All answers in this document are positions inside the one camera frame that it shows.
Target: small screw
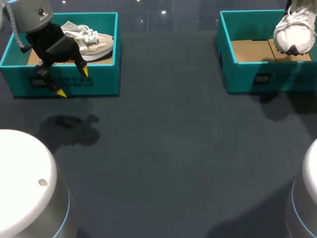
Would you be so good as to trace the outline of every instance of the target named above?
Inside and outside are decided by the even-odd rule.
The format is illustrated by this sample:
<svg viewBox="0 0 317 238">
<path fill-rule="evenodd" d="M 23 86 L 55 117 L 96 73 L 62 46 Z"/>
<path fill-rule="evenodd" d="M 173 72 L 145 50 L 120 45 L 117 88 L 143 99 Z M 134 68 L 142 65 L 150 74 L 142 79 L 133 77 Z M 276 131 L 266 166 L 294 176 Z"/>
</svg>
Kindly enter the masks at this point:
<svg viewBox="0 0 317 238">
<path fill-rule="evenodd" d="M 39 14 L 40 16 L 44 16 L 44 15 L 45 15 L 45 11 L 40 8 L 39 11 L 38 11 L 38 14 Z"/>
</svg>

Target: shoe sole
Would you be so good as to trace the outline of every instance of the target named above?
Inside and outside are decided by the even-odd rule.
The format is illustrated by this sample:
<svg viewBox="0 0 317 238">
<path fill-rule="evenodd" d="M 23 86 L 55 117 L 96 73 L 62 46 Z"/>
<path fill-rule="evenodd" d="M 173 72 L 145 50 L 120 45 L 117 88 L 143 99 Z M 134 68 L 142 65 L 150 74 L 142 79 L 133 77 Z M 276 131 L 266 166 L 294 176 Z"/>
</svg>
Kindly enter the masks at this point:
<svg viewBox="0 0 317 238">
<path fill-rule="evenodd" d="M 281 50 L 276 46 L 275 41 L 273 41 L 273 43 L 274 43 L 274 45 L 275 45 L 276 50 L 277 50 L 278 52 L 280 52 L 282 55 L 283 55 L 283 54 L 286 54 L 286 55 L 288 55 L 288 56 L 297 56 L 297 55 L 303 56 L 303 55 L 307 55 L 307 54 L 309 53 L 309 51 L 311 51 L 311 49 L 313 48 L 313 46 L 314 46 L 314 44 L 315 44 L 315 37 L 314 37 L 314 40 L 313 40 L 313 41 L 311 42 L 311 44 L 309 45 L 308 50 L 306 50 L 306 51 L 304 51 L 304 52 L 302 52 L 302 53 L 300 53 L 300 54 L 287 54 L 286 52 L 281 51 Z"/>
<path fill-rule="evenodd" d="M 96 62 L 112 56 L 112 49 L 93 56 L 82 56 L 86 62 Z"/>
</svg>

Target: teal box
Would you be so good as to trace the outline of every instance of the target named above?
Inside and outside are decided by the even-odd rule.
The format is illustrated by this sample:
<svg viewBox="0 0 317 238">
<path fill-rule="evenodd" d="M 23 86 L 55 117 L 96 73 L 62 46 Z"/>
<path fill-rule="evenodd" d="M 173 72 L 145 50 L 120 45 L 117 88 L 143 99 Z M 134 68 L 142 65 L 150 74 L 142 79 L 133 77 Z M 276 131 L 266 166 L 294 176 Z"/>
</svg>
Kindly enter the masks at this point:
<svg viewBox="0 0 317 238">
<path fill-rule="evenodd" d="M 88 78 L 83 78 L 75 64 L 57 64 L 50 74 L 67 96 L 118 95 L 120 92 L 121 35 L 117 12 L 56 13 L 52 22 L 63 25 L 71 21 L 114 37 L 112 64 L 88 64 Z M 25 35 L 20 38 L 26 45 Z M 23 54 L 13 35 L 0 61 L 0 70 L 16 97 L 56 97 L 41 85 L 34 65 L 27 65 L 30 51 Z"/>
<path fill-rule="evenodd" d="M 273 39 L 283 10 L 221 11 L 216 49 L 228 93 L 317 91 L 317 47 L 312 61 L 237 62 L 231 41 Z"/>
</svg>

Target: black label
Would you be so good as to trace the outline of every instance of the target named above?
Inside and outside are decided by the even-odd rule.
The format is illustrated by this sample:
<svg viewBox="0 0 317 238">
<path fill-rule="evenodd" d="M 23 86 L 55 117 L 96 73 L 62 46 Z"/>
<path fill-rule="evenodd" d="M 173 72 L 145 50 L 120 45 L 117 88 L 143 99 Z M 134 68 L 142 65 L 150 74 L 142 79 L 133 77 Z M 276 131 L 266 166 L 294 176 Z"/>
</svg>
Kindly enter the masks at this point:
<svg viewBox="0 0 317 238">
<path fill-rule="evenodd" d="M 253 80 L 253 85 L 266 85 L 269 84 L 272 73 L 258 73 Z"/>
<path fill-rule="evenodd" d="M 223 56 L 222 56 L 222 52 L 220 52 L 220 56 L 219 56 L 219 63 L 220 63 L 220 67 L 223 67 Z"/>
<path fill-rule="evenodd" d="M 60 87 L 93 87 L 93 79 L 91 77 L 58 77 L 53 78 Z M 37 76 L 29 77 L 33 88 L 46 88 L 43 79 Z"/>
</svg>

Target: robotic arm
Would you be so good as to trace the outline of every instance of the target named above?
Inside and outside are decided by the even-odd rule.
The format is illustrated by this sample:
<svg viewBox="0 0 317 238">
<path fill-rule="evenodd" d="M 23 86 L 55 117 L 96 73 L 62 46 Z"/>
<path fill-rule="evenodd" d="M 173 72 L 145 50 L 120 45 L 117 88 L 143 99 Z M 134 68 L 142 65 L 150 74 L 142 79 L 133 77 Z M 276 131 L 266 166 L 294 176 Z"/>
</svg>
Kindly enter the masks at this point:
<svg viewBox="0 0 317 238">
<path fill-rule="evenodd" d="M 74 60 L 80 73 L 87 77 L 87 63 L 79 52 L 79 46 L 71 37 L 66 37 L 59 25 L 51 23 L 53 10 L 48 0 L 0 0 L 6 7 L 5 15 L 10 19 L 15 40 L 22 53 L 31 48 L 42 60 L 35 66 L 49 90 L 66 97 L 63 90 L 49 75 L 49 68 L 56 62 Z M 26 33 L 29 45 L 24 46 L 18 33 Z"/>
</svg>

